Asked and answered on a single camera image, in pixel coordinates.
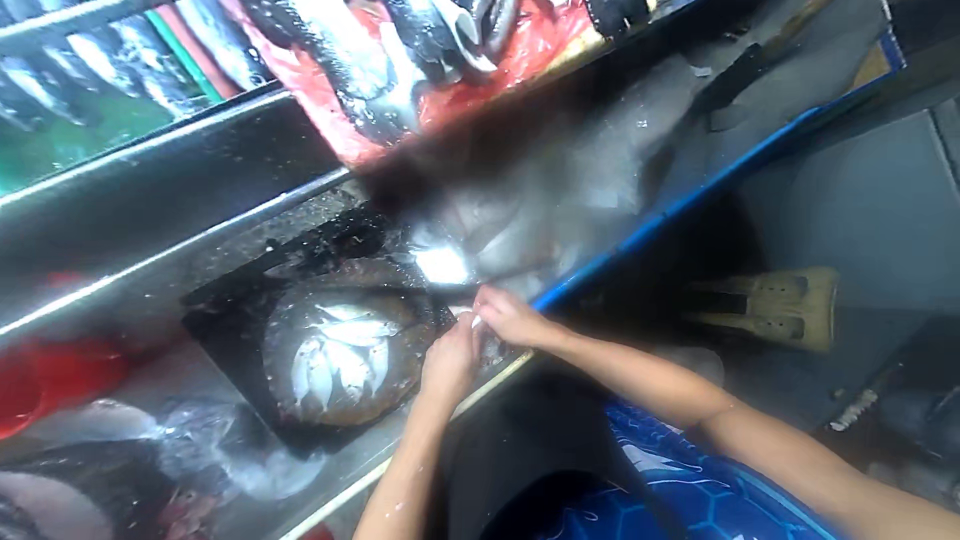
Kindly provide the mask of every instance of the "fish market stall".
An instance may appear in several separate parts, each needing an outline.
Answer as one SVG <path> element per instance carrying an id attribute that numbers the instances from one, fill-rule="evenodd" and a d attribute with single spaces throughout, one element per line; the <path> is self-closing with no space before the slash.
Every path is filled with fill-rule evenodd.
<path id="1" fill-rule="evenodd" d="M 8 202 L 0 220 L 20 212 L 21 246 L 55 246 L 30 259 L 35 269 L 59 257 L 64 270 L 91 270 L 59 276 L 42 300 L 5 292 L 22 302 L 4 309 L 0 367 L 31 369 L 0 378 L 18 382 L 0 425 L 0 523 L 62 537 L 69 520 L 50 518 L 28 486 L 59 494 L 58 515 L 83 517 L 96 538 L 299 537 L 385 470 L 423 352 L 479 283 L 549 307 L 794 126 L 902 64 L 883 52 L 889 21 L 874 0 L 783 0 L 736 20 L 610 52 L 401 144 L 362 175 L 339 168 L 302 115 L 286 121 L 299 112 L 290 94 L 254 90 L 237 102 L 253 112 L 215 111 L 223 122 L 201 116 L 191 125 L 203 130 L 101 161 L 111 174 L 94 193 L 121 189 L 114 179 L 137 161 L 154 184 L 176 182 L 172 194 L 150 184 L 157 201 L 240 206 L 176 234 L 191 212 L 135 206 L 150 216 L 136 233 L 152 245 L 139 252 L 98 236 L 134 218 L 82 221 L 75 209 L 55 221 L 100 224 L 90 240 L 44 233 L 31 219 L 49 206 L 18 210 L 68 181 Z M 233 184 L 205 190 L 210 170 Z M 256 202 L 224 195 L 255 185 Z M 125 193 L 91 208 L 122 212 L 136 200 Z M 60 234 L 70 241 L 58 245 Z M 482 406 L 529 358 L 484 345 L 461 408 Z"/>

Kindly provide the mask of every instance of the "silver fish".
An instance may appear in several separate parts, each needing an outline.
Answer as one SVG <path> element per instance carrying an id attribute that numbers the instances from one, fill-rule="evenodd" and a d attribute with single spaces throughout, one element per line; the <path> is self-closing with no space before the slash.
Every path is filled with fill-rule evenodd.
<path id="1" fill-rule="evenodd" d="M 76 111 L 56 79 L 48 73 L 41 72 L 20 57 L 0 58 L 0 69 L 10 77 L 14 85 L 48 111 L 74 125 L 86 125 L 86 120 Z"/>
<path id="2" fill-rule="evenodd" d="M 321 307 L 321 309 L 334 319 L 339 319 L 341 321 L 351 321 L 353 319 L 374 316 L 372 309 L 354 306 L 353 304 L 338 304 L 336 306 Z"/>
<path id="3" fill-rule="evenodd" d="M 65 40 L 51 40 L 44 43 L 43 53 L 74 83 L 87 91 L 100 91 L 96 74 L 77 56 Z"/>
<path id="4" fill-rule="evenodd" d="M 363 395 L 364 384 L 370 378 L 370 367 L 347 343 L 331 339 L 324 344 L 324 352 L 334 369 L 340 372 L 340 384 L 354 401 Z"/>
<path id="5" fill-rule="evenodd" d="M 354 347 L 372 347 L 383 337 L 390 337 L 400 331 L 400 325 L 393 321 L 378 319 L 353 319 L 328 323 L 320 326 L 320 330 L 337 341 L 342 341 Z"/>
<path id="6" fill-rule="evenodd" d="M 173 53 L 143 15 L 110 23 L 123 41 L 120 58 L 140 76 L 144 90 L 154 102 L 175 118 L 190 116 L 204 108 L 204 99 L 191 95 Z"/>
<path id="7" fill-rule="evenodd" d="M 297 405 L 310 393 L 310 362 L 321 350 L 320 341 L 309 339 L 300 344 L 294 353 L 294 362 L 290 370 L 290 384 Z"/>
<path id="8" fill-rule="evenodd" d="M 327 408 L 330 405 L 330 395 L 333 394 L 333 375 L 335 370 L 330 364 L 326 352 L 320 350 L 310 359 L 307 380 L 310 393 L 317 396 L 320 403 Z"/>
<path id="9" fill-rule="evenodd" d="M 43 122 L 36 105 L 0 71 L 0 118 L 25 132 L 32 132 Z"/>
<path id="10" fill-rule="evenodd" d="M 40 5 L 34 0 L 3 0 L 10 17 L 16 22 L 43 15 Z M 90 71 L 83 60 L 70 49 L 69 44 L 56 37 L 45 38 L 42 46 L 43 54 L 47 56 L 67 77 L 74 83 L 91 92 L 100 90 L 95 79 L 96 75 Z"/>
<path id="11" fill-rule="evenodd" d="M 58 12 L 76 6 L 76 0 L 39 0 L 44 12 Z M 97 74 L 101 80 L 130 97 L 140 97 L 136 75 L 119 58 L 118 40 L 110 28 L 97 28 L 91 32 L 79 32 L 66 37 L 73 52 Z"/>
<path id="12" fill-rule="evenodd" d="M 272 78 L 250 40 L 218 0 L 178 0 L 176 4 L 186 25 L 238 86 L 251 90 Z"/>
<path id="13" fill-rule="evenodd" d="M 66 42 L 105 83 L 130 97 L 140 97 L 137 80 L 116 58 L 116 47 L 104 37 L 90 33 L 73 34 Z"/>
<path id="14" fill-rule="evenodd" d="M 381 339 L 376 345 L 370 347 L 368 355 L 370 367 L 373 371 L 371 390 L 375 394 L 383 385 L 383 381 L 387 379 L 387 372 L 390 371 L 390 347 L 387 340 Z"/>

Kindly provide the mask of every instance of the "fish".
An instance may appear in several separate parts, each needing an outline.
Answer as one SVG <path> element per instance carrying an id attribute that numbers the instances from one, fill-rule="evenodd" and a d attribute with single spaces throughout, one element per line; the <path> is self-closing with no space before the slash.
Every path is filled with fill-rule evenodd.
<path id="1" fill-rule="evenodd" d="M 335 339 L 354 347 L 372 347 L 381 338 L 390 337 L 400 331 L 400 325 L 393 321 L 379 319 L 353 319 L 328 323 L 320 330 L 330 339 Z"/>
<path id="2" fill-rule="evenodd" d="M 374 316 L 372 309 L 354 306 L 352 304 L 338 304 L 336 306 L 321 307 L 321 309 L 334 319 L 339 319 L 341 321 L 351 321 L 353 319 L 362 319 Z"/>
<path id="3" fill-rule="evenodd" d="M 40 8 L 47 13 L 58 12 L 77 4 L 76 0 L 39 0 Z M 109 27 L 71 34 L 66 37 L 66 42 L 102 81 L 132 98 L 140 97 L 140 84 L 135 73 L 117 57 L 119 39 Z"/>
<path id="4" fill-rule="evenodd" d="M 500 63 L 516 27 L 518 0 L 455 0 L 473 19 L 480 37 L 480 50 L 493 63 Z"/>
<path id="5" fill-rule="evenodd" d="M 419 86 L 426 76 L 407 56 L 393 23 L 380 24 L 377 43 L 343 0 L 242 1 L 270 42 L 296 45 L 317 62 L 357 133 L 391 145 L 419 127 Z"/>
<path id="6" fill-rule="evenodd" d="M 290 385 L 294 391 L 297 405 L 310 393 L 311 361 L 320 352 L 322 345 L 316 339 L 309 339 L 300 344 L 294 353 L 294 362 L 290 370 Z"/>
<path id="7" fill-rule="evenodd" d="M 383 5 L 414 62 L 435 82 L 452 82 L 447 74 L 464 68 L 479 73 L 496 70 L 476 50 L 479 24 L 452 0 L 383 0 Z"/>
<path id="8" fill-rule="evenodd" d="M 87 125 L 60 82 L 50 73 L 21 57 L 0 57 L 0 70 L 44 109 L 76 126 Z"/>
<path id="9" fill-rule="evenodd" d="M 43 123 L 35 103 L 0 71 L 0 118 L 24 132 L 33 132 Z"/>
<path id="10" fill-rule="evenodd" d="M 324 408 L 327 408 L 330 406 L 330 396 L 333 394 L 333 376 L 339 370 L 334 369 L 323 350 L 311 358 L 309 368 L 307 380 L 310 393 L 320 400 Z"/>
<path id="11" fill-rule="evenodd" d="M 174 119 L 202 110 L 204 99 L 192 95 L 186 75 L 173 60 L 173 53 L 144 15 L 136 14 L 110 23 L 123 42 L 119 58 L 137 75 L 147 95 Z"/>
<path id="12" fill-rule="evenodd" d="M 376 345 L 370 347 L 367 354 L 373 371 L 371 391 L 375 394 L 387 379 L 387 372 L 390 371 L 390 346 L 387 339 L 380 339 Z"/>
<path id="13" fill-rule="evenodd" d="M 500 63 L 507 52 L 516 28 L 519 0 L 496 0 L 483 23 L 483 52 L 494 63 Z"/>
<path id="14" fill-rule="evenodd" d="M 240 88 L 252 90 L 273 77 L 247 36 L 218 0 L 177 0 L 183 22 Z"/>
<path id="15" fill-rule="evenodd" d="M 34 0 L 3 0 L 3 7 L 7 9 L 10 18 L 15 22 L 22 22 L 43 15 L 43 10 Z M 96 82 L 96 75 L 70 48 L 65 39 L 47 37 L 43 40 L 41 49 L 43 54 L 74 83 L 88 91 L 97 92 L 100 90 Z"/>
<path id="16" fill-rule="evenodd" d="M 77 53 L 70 48 L 65 39 L 51 39 L 43 44 L 43 54 L 47 55 L 54 65 L 60 69 L 71 81 L 89 92 L 100 92 L 97 75 Z"/>
<path id="17" fill-rule="evenodd" d="M 354 401 L 363 395 L 364 384 L 370 378 L 370 366 L 349 344 L 336 339 L 324 343 L 324 352 L 330 365 L 340 372 L 340 384 Z"/>

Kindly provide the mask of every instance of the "finger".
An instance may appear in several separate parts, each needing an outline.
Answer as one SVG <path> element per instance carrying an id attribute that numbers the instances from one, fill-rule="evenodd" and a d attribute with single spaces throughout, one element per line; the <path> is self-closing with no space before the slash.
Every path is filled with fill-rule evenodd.
<path id="1" fill-rule="evenodd" d="M 503 319 L 503 315 L 500 313 L 500 311 L 496 307 L 490 305 L 480 306 L 477 309 L 477 316 L 494 330 L 496 330 L 496 327 Z"/>
<path id="2" fill-rule="evenodd" d="M 469 335 L 473 328 L 473 320 L 476 314 L 473 311 L 464 311 L 457 317 L 457 324 L 453 327 L 460 335 Z"/>
<path id="3" fill-rule="evenodd" d="M 475 306 L 489 304 L 499 309 L 504 309 L 510 306 L 510 293 L 492 285 L 480 285 L 473 304 Z"/>

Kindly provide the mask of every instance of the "red bucket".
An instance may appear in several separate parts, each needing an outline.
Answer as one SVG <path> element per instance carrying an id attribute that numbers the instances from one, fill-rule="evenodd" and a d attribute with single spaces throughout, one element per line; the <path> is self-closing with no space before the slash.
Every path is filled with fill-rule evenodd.
<path id="1" fill-rule="evenodd" d="M 0 356 L 0 439 L 116 388 L 127 361 L 105 340 L 28 341 Z"/>

